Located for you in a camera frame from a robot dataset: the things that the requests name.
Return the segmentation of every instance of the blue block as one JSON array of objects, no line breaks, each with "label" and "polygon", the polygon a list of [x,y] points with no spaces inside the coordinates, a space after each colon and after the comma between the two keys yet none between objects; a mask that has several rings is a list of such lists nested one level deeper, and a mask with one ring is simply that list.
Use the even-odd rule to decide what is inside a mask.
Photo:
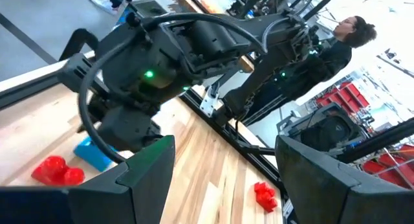
[{"label": "blue block", "polygon": [[119,17],[118,21],[116,22],[116,25],[120,25],[120,24],[124,24],[126,22],[126,18],[128,16],[129,13],[133,13],[135,12],[132,7],[129,6],[130,4],[127,5],[127,8],[125,8],[124,12],[122,13],[122,15]]},{"label": "blue block", "polygon": [[85,138],[73,151],[76,156],[95,167],[98,171],[105,171],[112,160],[110,160],[91,141],[90,137]]}]

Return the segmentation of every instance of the wooden table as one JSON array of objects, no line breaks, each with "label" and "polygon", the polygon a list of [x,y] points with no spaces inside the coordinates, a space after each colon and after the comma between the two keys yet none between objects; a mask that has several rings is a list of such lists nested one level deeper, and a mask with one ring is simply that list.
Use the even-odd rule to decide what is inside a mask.
[{"label": "wooden table", "polygon": [[[0,91],[56,71],[62,64],[1,82]],[[203,87],[194,89],[204,92]],[[99,174],[72,152],[86,137],[76,133],[80,124],[76,96],[56,85],[0,111],[1,186],[40,185],[30,174],[49,155],[61,155],[70,166],[82,168],[86,180]],[[255,201],[253,184],[267,180],[186,104],[174,98],[153,120],[162,134],[176,139],[173,180],[161,223],[282,224],[279,190],[275,188],[279,206],[265,214]],[[242,124],[239,131],[252,144],[262,145]],[[276,162],[275,157],[268,158]]]},{"label": "wooden table", "polygon": [[[203,10],[201,10],[192,0],[179,0],[179,4],[180,4],[180,6],[183,6],[183,7],[185,7],[186,9],[188,9],[192,12],[204,13]],[[200,2],[200,4],[203,5],[203,7],[205,7],[205,9],[207,9],[207,10],[210,9],[210,8],[208,8],[207,3]],[[210,13],[211,14],[224,14],[222,12],[219,12],[218,10],[211,10]],[[246,73],[252,73],[254,71],[253,63],[246,56],[241,57],[240,65],[243,68],[244,72],[246,72]]]}]

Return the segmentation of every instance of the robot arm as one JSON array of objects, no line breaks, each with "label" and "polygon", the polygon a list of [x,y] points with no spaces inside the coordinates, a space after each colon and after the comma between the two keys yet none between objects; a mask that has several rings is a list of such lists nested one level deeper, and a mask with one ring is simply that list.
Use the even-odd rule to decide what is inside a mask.
[{"label": "robot arm", "polygon": [[[278,52],[275,65],[284,66],[302,60],[311,46],[306,25],[289,12],[249,20],[218,16],[226,24],[218,25],[216,16],[194,13],[141,20],[130,15],[125,25],[99,43],[94,64],[79,54],[63,68],[62,83],[80,97],[83,95],[79,105],[85,129],[112,160],[124,159],[106,144],[118,151],[138,152],[145,148],[161,137],[159,128],[151,121],[161,104],[192,85],[224,74],[242,55],[256,49],[262,54],[266,50]],[[267,40],[265,48],[259,42],[263,38]],[[105,84],[94,78],[99,69]],[[237,107],[226,104],[232,111],[224,112],[222,119],[243,112],[248,97],[273,72],[274,68],[256,69],[237,94],[226,96]],[[73,74],[77,83],[72,80]],[[95,92],[86,110],[85,90],[90,86],[100,92]],[[98,134],[93,122],[101,122]]]}]

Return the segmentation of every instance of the red object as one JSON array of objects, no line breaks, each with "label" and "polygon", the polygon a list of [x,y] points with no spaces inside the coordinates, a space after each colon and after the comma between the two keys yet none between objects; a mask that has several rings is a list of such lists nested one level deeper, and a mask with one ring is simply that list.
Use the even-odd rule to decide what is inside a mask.
[{"label": "red object", "polygon": [[60,156],[47,157],[32,173],[32,178],[49,186],[75,186],[85,179],[80,168],[69,168]]},{"label": "red object", "polygon": [[383,154],[379,158],[379,162],[382,164],[392,167],[397,166],[401,174],[408,180],[409,183],[414,185],[414,171],[408,166],[404,158],[398,156],[389,156],[388,154]]},{"label": "red object", "polygon": [[378,174],[378,177],[393,183],[395,185],[399,185],[403,188],[409,188],[405,180],[398,174],[395,169],[387,170],[386,166],[383,166],[374,161],[367,161],[362,165],[362,169],[369,173],[369,174]]},{"label": "red object", "polygon": [[414,146],[405,144],[401,147],[399,151],[400,151],[400,155],[403,156],[404,158],[408,160],[414,159]]},{"label": "red object", "polygon": [[369,105],[368,101],[351,82],[342,83],[339,89],[334,88],[331,92],[316,100],[319,106],[327,106],[332,102],[339,104],[348,114],[357,113],[361,108]]},{"label": "red object", "polygon": [[267,212],[273,212],[273,208],[276,208],[278,203],[274,199],[275,190],[269,187],[266,183],[254,184],[254,192],[256,193],[256,201]]}]

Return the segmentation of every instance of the dark hair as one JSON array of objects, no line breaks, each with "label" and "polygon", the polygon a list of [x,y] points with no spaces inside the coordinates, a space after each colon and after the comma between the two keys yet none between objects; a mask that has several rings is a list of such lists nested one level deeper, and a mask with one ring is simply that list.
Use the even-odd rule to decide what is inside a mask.
[{"label": "dark hair", "polygon": [[374,25],[366,23],[360,16],[355,16],[355,18],[355,31],[349,33],[345,38],[345,43],[352,48],[361,47],[376,38],[376,30]]}]

